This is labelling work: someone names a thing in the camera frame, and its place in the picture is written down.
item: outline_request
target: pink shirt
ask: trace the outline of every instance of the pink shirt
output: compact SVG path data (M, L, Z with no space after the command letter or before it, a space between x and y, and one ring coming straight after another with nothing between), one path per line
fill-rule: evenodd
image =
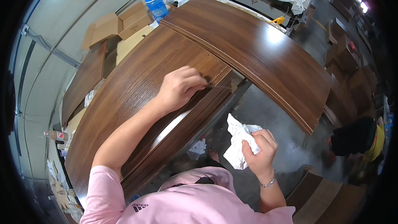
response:
M215 184L194 184L201 177L209 177ZM179 183L186 185L170 188ZM220 167L177 174L158 192L126 207L117 174L108 167L95 166L80 223L293 223L294 211L295 207L281 207L265 214L254 212L236 196L231 173Z

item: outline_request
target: hand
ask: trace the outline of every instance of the hand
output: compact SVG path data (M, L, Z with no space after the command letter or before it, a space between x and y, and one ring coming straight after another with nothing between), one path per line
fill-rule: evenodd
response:
M206 85L206 79L196 68L184 66L165 75L155 99L167 114L183 107L195 92L205 89Z
M272 161L275 157L278 144L269 130L259 130L251 134L261 152L256 155L251 151L246 140L242 141L242 153L251 171L257 176L261 184L268 184L274 178L275 172Z

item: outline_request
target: yellow shirt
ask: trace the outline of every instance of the yellow shirt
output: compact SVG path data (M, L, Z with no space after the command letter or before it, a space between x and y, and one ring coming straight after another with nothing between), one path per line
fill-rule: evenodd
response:
M371 162L376 159L381 153L384 145L384 126L376 125L375 140L372 147L365 152L363 160Z

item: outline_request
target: blue water bottle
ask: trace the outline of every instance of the blue water bottle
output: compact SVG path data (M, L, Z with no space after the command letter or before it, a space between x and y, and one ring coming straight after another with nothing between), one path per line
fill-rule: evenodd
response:
M169 14L163 0L145 0L145 2L157 22Z

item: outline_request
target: bare foot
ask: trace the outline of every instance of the bare foot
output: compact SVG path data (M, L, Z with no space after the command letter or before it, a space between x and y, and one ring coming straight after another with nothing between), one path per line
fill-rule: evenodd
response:
M218 152L216 152L216 150L214 150L213 148L209 150L209 157L217 163L220 162L220 160L218 159Z

